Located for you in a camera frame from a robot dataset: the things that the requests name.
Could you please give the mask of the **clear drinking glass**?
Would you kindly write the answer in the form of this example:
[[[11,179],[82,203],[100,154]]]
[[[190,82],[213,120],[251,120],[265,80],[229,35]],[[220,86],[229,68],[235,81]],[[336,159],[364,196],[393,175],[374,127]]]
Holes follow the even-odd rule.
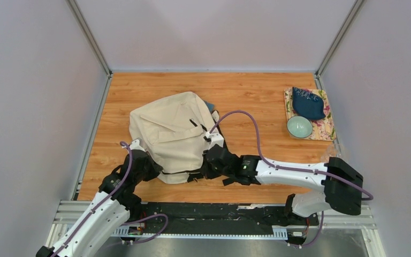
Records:
[[[320,160],[321,162],[328,163],[331,157],[337,157],[346,161],[348,158],[345,147],[339,143],[333,142],[327,147]]]

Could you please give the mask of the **light green ceramic bowl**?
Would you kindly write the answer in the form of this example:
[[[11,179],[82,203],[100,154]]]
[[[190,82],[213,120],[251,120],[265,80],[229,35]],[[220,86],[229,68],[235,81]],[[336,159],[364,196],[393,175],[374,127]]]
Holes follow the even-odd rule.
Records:
[[[313,126],[308,119],[301,116],[293,116],[287,121],[287,130],[290,136],[305,139],[312,134]]]

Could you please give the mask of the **beige canvas backpack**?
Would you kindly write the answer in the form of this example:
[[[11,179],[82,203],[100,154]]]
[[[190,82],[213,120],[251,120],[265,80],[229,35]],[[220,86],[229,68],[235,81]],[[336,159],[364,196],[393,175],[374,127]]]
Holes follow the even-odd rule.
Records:
[[[153,160],[163,167],[158,178],[166,184],[205,178],[206,132],[220,132],[218,110],[210,112],[198,95],[183,92],[150,102],[130,112],[129,132],[140,138]]]

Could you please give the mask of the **floral placemat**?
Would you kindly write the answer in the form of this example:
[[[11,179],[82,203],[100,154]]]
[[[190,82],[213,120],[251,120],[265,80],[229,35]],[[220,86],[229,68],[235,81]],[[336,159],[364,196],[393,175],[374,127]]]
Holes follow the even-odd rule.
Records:
[[[285,99],[285,113],[286,118],[289,120],[293,116],[299,116],[292,107],[292,88],[284,90]],[[305,138],[306,140],[319,140],[319,141],[333,141],[336,138],[336,129],[334,128],[334,121],[332,118],[332,111],[329,104],[328,96],[322,89],[306,89],[318,96],[324,101],[324,112],[326,117],[321,120],[309,120],[313,126],[312,134]]]

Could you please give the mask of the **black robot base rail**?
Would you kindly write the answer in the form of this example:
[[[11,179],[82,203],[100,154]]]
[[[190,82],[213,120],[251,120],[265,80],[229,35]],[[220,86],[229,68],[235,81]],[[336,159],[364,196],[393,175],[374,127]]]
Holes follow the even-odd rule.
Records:
[[[122,240],[160,238],[274,239],[306,238],[308,229],[319,225],[317,214],[289,214],[284,204],[169,203],[142,205],[138,222],[132,217],[112,233]]]

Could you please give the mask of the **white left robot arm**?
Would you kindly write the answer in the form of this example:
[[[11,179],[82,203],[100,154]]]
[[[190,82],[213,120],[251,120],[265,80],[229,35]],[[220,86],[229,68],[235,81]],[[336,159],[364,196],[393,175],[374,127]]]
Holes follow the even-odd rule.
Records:
[[[134,191],[140,182],[156,178],[161,171],[148,153],[130,151],[123,164],[104,177],[73,227],[51,247],[42,246],[36,256],[93,256],[120,226],[148,220]]]

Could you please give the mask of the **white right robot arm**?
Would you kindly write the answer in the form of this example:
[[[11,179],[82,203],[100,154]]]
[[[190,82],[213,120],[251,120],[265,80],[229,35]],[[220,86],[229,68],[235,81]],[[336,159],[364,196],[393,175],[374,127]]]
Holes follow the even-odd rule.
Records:
[[[284,217],[290,224],[329,209],[351,216],[361,214],[363,176],[341,158],[311,164],[280,162],[257,155],[237,156],[214,145],[205,151],[204,161],[211,170],[206,177],[224,176],[224,185],[282,184],[310,189],[288,196]]]

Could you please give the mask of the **dark blue embroidered pouch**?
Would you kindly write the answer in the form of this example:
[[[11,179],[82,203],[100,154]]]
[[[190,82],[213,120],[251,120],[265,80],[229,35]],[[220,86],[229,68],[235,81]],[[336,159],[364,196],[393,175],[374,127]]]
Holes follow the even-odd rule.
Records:
[[[292,88],[292,107],[299,116],[308,120],[321,120],[326,117],[323,99],[306,89]]]

